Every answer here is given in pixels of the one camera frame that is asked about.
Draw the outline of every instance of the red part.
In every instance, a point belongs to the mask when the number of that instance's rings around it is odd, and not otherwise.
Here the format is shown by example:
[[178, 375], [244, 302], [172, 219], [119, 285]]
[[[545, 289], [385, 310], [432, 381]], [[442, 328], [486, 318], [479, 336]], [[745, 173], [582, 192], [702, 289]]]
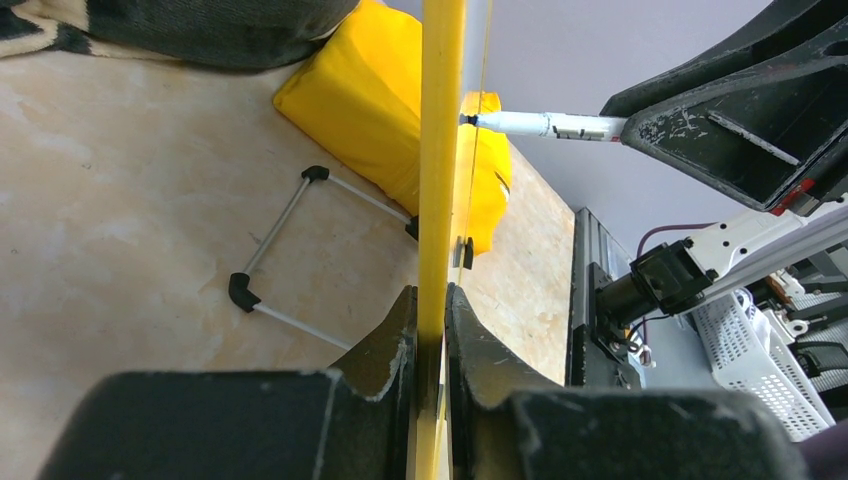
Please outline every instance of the red part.
[[791, 192], [789, 192], [785, 197], [783, 197], [783, 200], [780, 201], [780, 204], [774, 207], [769, 213], [778, 217], [783, 215], [783, 212], [788, 210], [789, 207], [792, 206], [793, 203], [795, 203], [795, 200], [798, 199], [799, 195], [801, 195], [802, 193], [807, 193], [807, 191], [813, 188], [813, 185], [815, 184], [816, 181], [812, 178], [805, 178], [801, 180], [801, 183], [799, 183], [797, 187], [793, 188]]

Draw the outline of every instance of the yellow bag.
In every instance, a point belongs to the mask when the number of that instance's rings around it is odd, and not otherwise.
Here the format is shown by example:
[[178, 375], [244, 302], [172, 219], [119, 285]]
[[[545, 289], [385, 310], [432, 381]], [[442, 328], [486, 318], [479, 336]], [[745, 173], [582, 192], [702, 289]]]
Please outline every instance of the yellow bag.
[[[465, 102], [478, 99], [470, 96]], [[483, 112], [500, 110], [494, 93], [484, 93], [481, 103]], [[377, 184], [410, 214], [418, 214], [418, 20], [363, 0], [277, 92], [274, 106], [351, 170]], [[479, 129], [476, 150], [467, 231], [474, 239], [475, 256], [491, 250], [512, 185], [505, 135]]]

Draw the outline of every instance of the gray wall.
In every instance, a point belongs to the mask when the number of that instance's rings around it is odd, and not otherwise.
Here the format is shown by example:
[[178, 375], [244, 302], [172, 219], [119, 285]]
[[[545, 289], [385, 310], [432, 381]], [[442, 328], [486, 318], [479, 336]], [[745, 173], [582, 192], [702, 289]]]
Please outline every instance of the gray wall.
[[[493, 2], [486, 89], [500, 94], [506, 110], [567, 113], [597, 113], [610, 95], [701, 53], [769, 3]], [[420, 18], [421, 0], [386, 3]], [[644, 232], [655, 226], [713, 222], [742, 210], [734, 201], [621, 145], [511, 140], [573, 209], [588, 206], [631, 254]]]

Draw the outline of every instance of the white pen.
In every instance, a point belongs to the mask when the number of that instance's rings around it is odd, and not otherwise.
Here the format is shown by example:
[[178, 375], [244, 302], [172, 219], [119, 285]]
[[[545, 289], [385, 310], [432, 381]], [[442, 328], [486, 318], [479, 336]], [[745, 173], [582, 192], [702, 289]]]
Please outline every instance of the white pen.
[[627, 119], [567, 113], [493, 112], [461, 116], [460, 121], [510, 135], [618, 142]]

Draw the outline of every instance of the yellow wooden stick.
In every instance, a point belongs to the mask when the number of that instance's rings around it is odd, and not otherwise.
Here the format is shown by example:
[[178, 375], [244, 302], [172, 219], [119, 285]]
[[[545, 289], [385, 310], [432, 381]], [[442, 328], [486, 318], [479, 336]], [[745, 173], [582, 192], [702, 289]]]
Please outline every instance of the yellow wooden stick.
[[423, 480], [435, 478], [438, 469], [439, 371], [451, 250], [465, 1], [425, 0], [422, 22], [415, 478]]

